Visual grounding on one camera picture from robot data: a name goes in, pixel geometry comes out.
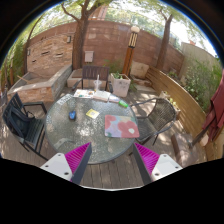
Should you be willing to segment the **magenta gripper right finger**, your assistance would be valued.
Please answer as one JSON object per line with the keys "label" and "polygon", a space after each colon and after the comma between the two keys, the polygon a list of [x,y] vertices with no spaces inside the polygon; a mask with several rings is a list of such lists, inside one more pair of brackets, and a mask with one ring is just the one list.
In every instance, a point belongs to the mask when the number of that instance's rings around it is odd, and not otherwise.
{"label": "magenta gripper right finger", "polygon": [[145,185],[182,169],[168,154],[157,154],[138,143],[133,146],[133,154]]}

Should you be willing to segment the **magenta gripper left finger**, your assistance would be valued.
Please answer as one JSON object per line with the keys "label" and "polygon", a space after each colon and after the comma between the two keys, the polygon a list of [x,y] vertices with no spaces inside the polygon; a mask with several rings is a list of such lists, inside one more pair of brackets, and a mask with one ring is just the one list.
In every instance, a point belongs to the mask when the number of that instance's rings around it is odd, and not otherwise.
{"label": "magenta gripper left finger", "polygon": [[91,143],[86,143],[66,154],[55,154],[41,166],[41,169],[79,185],[91,153]]}

